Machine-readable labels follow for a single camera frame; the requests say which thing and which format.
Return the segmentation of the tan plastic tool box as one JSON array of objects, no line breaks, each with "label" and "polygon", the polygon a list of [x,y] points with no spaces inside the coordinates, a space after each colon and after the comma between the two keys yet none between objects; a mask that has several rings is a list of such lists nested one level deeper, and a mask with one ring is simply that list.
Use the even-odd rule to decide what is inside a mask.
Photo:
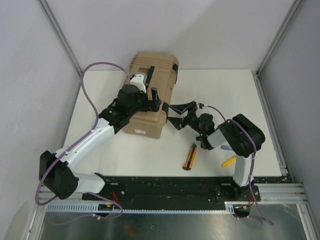
[{"label": "tan plastic tool box", "polygon": [[159,111],[137,112],[130,118],[129,124],[123,128],[123,131],[126,134],[158,139],[168,120],[169,104],[178,79],[179,61],[174,55],[168,53],[140,51],[132,58],[129,72],[133,75],[137,73],[147,75],[151,66],[155,69],[149,86],[146,86],[146,93],[151,100],[151,88],[157,88],[160,99]]}]

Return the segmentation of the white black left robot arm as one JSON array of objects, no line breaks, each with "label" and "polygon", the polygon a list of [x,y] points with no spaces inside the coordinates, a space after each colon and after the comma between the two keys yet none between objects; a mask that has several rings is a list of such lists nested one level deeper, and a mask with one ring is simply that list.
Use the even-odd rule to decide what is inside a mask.
[{"label": "white black left robot arm", "polygon": [[147,74],[136,73],[123,85],[117,97],[102,112],[96,112],[93,125],[72,143],[55,153],[45,151],[40,156],[40,182],[61,200],[74,193],[93,192],[100,200],[110,196],[111,188],[97,173],[77,173],[79,163],[99,144],[113,137],[137,112],[158,112],[161,100],[158,90],[150,87],[155,67]]}]

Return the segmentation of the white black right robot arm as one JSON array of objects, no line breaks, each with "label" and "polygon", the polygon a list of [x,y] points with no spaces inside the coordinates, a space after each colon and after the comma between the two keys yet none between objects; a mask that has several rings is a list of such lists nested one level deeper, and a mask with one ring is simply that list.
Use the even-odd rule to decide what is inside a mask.
[{"label": "white black right robot arm", "polygon": [[242,201],[249,194],[248,185],[253,181],[254,161],[257,152],[261,149],[266,137],[262,130],[252,123],[243,114],[237,114],[231,119],[223,117],[224,122],[218,126],[214,117],[209,113],[197,115],[203,108],[217,108],[195,101],[184,104],[171,104],[171,110],[184,117],[169,117],[168,120],[177,129],[187,126],[193,129],[198,136],[196,140],[204,150],[213,150],[227,143],[235,153],[235,170],[232,176],[233,185],[230,188],[231,196]]}]

